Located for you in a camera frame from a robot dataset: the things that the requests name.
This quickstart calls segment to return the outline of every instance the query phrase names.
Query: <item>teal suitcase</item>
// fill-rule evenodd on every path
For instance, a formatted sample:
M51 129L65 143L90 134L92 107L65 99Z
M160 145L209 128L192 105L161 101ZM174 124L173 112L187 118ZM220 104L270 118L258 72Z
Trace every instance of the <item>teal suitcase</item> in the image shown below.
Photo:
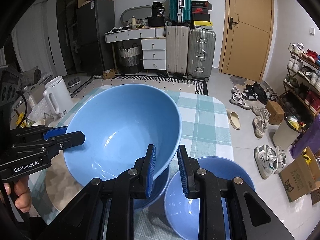
M190 23L191 0L170 0L169 18L177 23Z

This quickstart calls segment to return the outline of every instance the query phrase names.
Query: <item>bowl rim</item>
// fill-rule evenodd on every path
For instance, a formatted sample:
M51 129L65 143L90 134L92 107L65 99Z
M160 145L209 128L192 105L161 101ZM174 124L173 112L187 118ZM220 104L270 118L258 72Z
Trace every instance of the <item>bowl rim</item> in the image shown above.
M86 101L78 110L77 112L74 114L74 116L72 117L72 119L70 120L69 124L68 124L68 127L67 127L67 131L66 133L68 133L68 128L69 128L69 125L72 123L72 121L74 120L74 118L76 117L77 113L88 103L90 102L92 99L94 99L96 96L100 95L101 93L105 93L106 91L111 91L111 90L114 90L114 89L119 89L121 87L125 87L125 86L144 86L144 87L148 87L148 88L152 88L154 90L157 90L161 93L163 93L167 98L169 98L169 100L172 102L172 104L174 105L174 107L176 108L177 110L177 113L178 113L178 117L179 117L179 133L178 133L178 140L177 140L177 143L170 155L170 157L168 158L168 160L166 161L166 163L162 166L162 168L156 173L153 175L153 180L155 180L156 178L158 178L160 176L160 174L162 172L164 172L164 170L169 166L170 162L172 161L172 159L174 158L175 154L177 153L177 150L178 150L178 147L180 145L180 141L181 141L181 136L182 136L182 118L181 118L181 114L180 114L180 110L179 110L179 107L178 105L176 104L176 102L167 94L165 93L163 90L159 89L159 88L156 88L156 87L153 87L153 86L150 86L150 85L146 85L146 84L122 84L122 85L118 85L118 86L113 86L111 88L108 88L108 89L105 89L104 91L101 91L99 92L98 94L94 95L92 98L90 98L88 101ZM78 182L81 186L85 186L85 185L82 185L82 183L80 183L72 174L72 172L70 171L69 169L69 166L67 164L67 161L66 161L66 155L64 154L64 162L68 168L68 171L70 172L71 176L75 179L76 182Z
M239 166L240 168L242 168L242 169L248 174L248 172L247 172L243 167L241 167L238 163L236 163L236 162L233 161L233 160L224 158L224 157L220 157L220 156L205 156L205 157L200 157L200 158L198 158L197 160L200 160L200 159L210 159L210 158L219 158L219 159L225 159L225 160L231 161L231 162L235 163L237 166ZM168 193L168 188L170 187L170 183L172 182L172 179L177 175L178 172L179 172L179 170L177 170L177 171L175 172L175 174L171 177L171 179L170 179L170 181L169 181L169 183L168 183L168 185L167 185L167 188L165 189L165 193L164 193L164 214L165 214L165 216L166 216L166 218L167 218L167 221L168 221L170 227L172 228L172 230L173 230L178 236L180 236L182 239L184 239L184 240L189 240L189 239L183 237L183 236L173 227L171 221L168 219L167 209L165 208L165 207L166 207L166 199L167 199L166 197L167 197L167 193ZM254 186L253 180L252 180L252 178L251 178L251 176L250 176L249 174L248 174L248 176L249 176L249 178L250 178L251 181L252 181L253 188L254 188L253 190L255 191L255 186Z
M170 165L164 170L164 172L166 172L167 169L168 169L167 180L166 180L166 182L165 182L165 185L164 185L163 189L162 189L161 192L158 194L158 196L157 196L153 201L147 203L146 205L143 205L142 207L135 209L134 212L138 212L138 211L140 211L140 210L142 210L142 209L145 209L145 208L151 206L153 203L155 203L155 202L163 195L163 193L165 192L165 190L166 190L166 188L167 188L167 185L168 185L168 183L169 183L169 180L170 180Z

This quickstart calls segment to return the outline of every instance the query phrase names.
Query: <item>blue bowl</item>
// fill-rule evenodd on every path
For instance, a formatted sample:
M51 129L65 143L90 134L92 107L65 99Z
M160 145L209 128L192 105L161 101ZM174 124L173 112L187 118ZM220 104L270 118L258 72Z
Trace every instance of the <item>blue bowl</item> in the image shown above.
M153 181L152 192L148 199L135 199L133 204L134 211L140 211L156 202L164 193L170 177L170 165Z
M156 179L177 152L182 121L176 103L166 93L128 84L88 100L67 128L67 133L74 131L83 132L85 141L66 149L64 159L74 179L85 186L93 178L113 179L133 168L149 144L156 146Z
M233 179L241 177L253 189L254 185L248 173L237 163L221 157L203 157L198 159L204 168L217 177ZM226 201L221 198L226 239L230 240ZM182 191L180 173L177 171L169 182L164 195L164 211L172 229L185 240L198 240L199 199L187 199Z

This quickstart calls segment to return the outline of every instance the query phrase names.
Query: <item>kettle handle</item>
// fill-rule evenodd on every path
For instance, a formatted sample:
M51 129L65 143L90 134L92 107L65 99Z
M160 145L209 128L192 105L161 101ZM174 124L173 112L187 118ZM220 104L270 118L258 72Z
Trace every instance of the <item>kettle handle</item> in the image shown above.
M45 97L45 100L47 101L50 108L54 111L54 114L60 113L60 108L57 103L56 98L54 97L54 94L52 93L51 87L48 87L44 92L43 96Z

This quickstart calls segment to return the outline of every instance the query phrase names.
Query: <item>wooden door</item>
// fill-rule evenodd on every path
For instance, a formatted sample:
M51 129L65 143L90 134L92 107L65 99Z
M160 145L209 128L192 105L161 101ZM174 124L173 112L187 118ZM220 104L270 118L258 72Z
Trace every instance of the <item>wooden door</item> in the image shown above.
M222 72L259 81L271 34L272 0L229 0Z

